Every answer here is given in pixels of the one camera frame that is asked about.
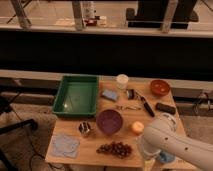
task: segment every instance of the white cup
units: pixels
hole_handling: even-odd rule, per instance
[[[116,77],[117,87],[119,89],[125,90],[129,81],[129,77],[125,74],[119,74]]]

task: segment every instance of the orange ball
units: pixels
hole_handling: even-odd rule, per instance
[[[131,125],[131,130],[133,133],[135,133],[136,135],[139,135],[143,132],[144,129],[144,124],[140,121],[135,121],[132,125]]]

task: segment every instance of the floor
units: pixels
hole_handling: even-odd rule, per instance
[[[213,8],[213,0],[198,0],[195,11],[199,16],[199,22],[190,22],[188,30],[213,30],[213,12],[202,2],[205,1]],[[107,27],[125,28],[126,8],[137,9],[137,1],[99,1],[94,2],[96,15],[107,17]],[[63,25],[73,26],[73,11],[70,1],[39,1],[35,0],[25,7],[25,12],[36,26],[55,26]],[[7,23],[14,15],[14,10],[10,1],[0,1],[0,24]],[[8,24],[16,25],[17,17],[14,17]]]
[[[16,96],[15,93],[2,93],[2,96],[8,100]],[[50,141],[51,133],[54,128],[56,116],[52,114],[51,105],[53,103],[53,96],[51,95],[34,95],[34,94],[20,94],[11,104],[14,109],[10,113],[3,113],[0,117],[1,127],[16,123],[21,119],[33,118],[38,124],[39,128],[32,131],[25,127],[14,130],[10,133],[1,135],[0,147],[7,155],[9,160],[19,168],[20,171],[50,171],[50,170],[65,170],[59,164],[54,164],[54,167],[61,169],[51,168],[42,157],[35,156],[30,162],[30,158],[34,154],[30,141],[34,149],[45,156],[48,143]],[[177,104],[180,112],[181,120],[183,121],[184,128],[189,137],[213,144],[213,117],[199,116],[185,113],[188,108],[182,108]],[[103,167],[79,166],[72,165],[74,171],[102,171]],[[0,170],[6,170],[2,163],[0,163]],[[107,171],[139,171],[141,169],[129,168],[114,168],[108,167]]]

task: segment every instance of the metal frame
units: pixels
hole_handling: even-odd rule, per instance
[[[75,28],[77,31],[81,31],[85,28],[83,22],[83,15],[81,10],[80,1],[72,1],[73,14],[75,19]]]
[[[26,13],[24,12],[24,8],[22,7],[20,0],[10,0],[13,8],[18,17],[19,24],[22,28],[29,28],[31,26],[30,20],[27,18]]]
[[[171,24],[172,24],[177,6],[178,6],[178,0],[169,0],[167,8],[166,8],[165,16],[163,19],[163,23],[161,25],[162,27],[161,29],[163,33],[168,33],[169,30],[171,29]]]

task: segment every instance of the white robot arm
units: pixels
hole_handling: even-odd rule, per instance
[[[138,138],[138,147],[143,158],[157,157],[161,150],[178,156],[205,171],[213,170],[213,145],[178,135],[176,120],[163,113],[150,123]]]

